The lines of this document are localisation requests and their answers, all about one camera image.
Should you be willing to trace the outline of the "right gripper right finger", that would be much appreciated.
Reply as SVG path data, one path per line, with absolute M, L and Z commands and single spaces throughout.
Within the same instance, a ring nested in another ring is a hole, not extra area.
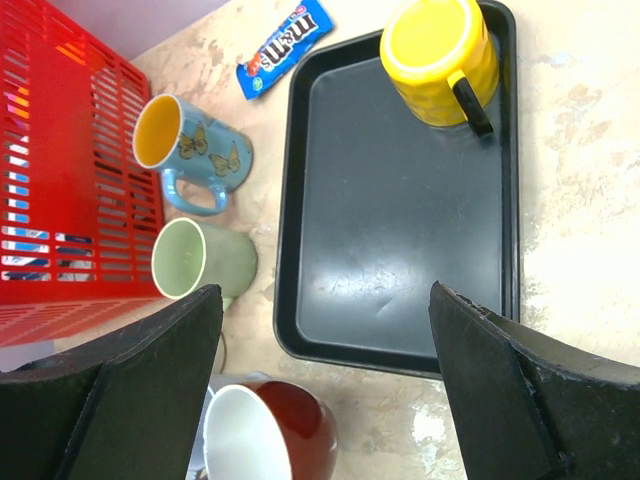
M 429 316 L 470 479 L 636 479 L 639 369 L 436 282 Z

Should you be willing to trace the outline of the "blue butterfly mug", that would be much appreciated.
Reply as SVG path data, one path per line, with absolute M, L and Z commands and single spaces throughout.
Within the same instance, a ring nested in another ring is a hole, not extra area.
M 140 167 L 160 175 L 164 197 L 173 207 L 202 217 L 226 210 L 230 193 L 246 180 L 254 160 L 248 136 L 170 93 L 143 107 L 132 150 Z M 178 192 L 180 181 L 208 190 L 214 205 L 187 201 Z

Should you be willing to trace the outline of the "yellow mug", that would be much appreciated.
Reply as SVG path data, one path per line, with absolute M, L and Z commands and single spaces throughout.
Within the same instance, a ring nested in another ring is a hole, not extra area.
M 493 133 L 485 107 L 497 88 L 498 59 L 478 2 L 406 2 L 383 30 L 380 59 L 422 122 L 465 122 L 480 138 Z

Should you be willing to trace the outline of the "light grey mug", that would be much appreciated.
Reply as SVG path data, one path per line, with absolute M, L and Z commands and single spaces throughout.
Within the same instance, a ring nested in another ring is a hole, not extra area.
M 215 374 L 210 377 L 203 405 L 201 409 L 201 415 L 194 439 L 191 456 L 188 463 L 186 480 L 200 479 L 204 475 L 205 470 L 205 454 L 204 454 L 204 423 L 207 408 L 213 398 L 213 395 L 217 393 L 221 388 L 232 385 L 241 384 L 248 381 L 260 381 L 271 380 L 271 377 L 264 372 L 254 371 L 244 376 L 232 376 Z

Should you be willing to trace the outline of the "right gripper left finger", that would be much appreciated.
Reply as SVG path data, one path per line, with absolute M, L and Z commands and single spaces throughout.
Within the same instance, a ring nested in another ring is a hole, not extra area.
M 222 321 L 207 285 L 2 373 L 2 478 L 185 478 Z

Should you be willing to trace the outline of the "light green mug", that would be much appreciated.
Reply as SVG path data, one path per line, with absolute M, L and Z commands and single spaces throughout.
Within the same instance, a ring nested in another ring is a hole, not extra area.
M 151 273 L 158 291 L 179 300 L 209 284 L 221 288 L 223 307 L 244 294 L 253 282 L 258 255 L 242 232 L 188 217 L 169 221 L 158 234 Z

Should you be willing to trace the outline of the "dark red mug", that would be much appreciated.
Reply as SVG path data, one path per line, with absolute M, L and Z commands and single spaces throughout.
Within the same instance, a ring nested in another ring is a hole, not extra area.
M 222 387 L 204 418 L 210 479 L 329 479 L 338 454 L 336 420 L 308 390 L 285 381 Z

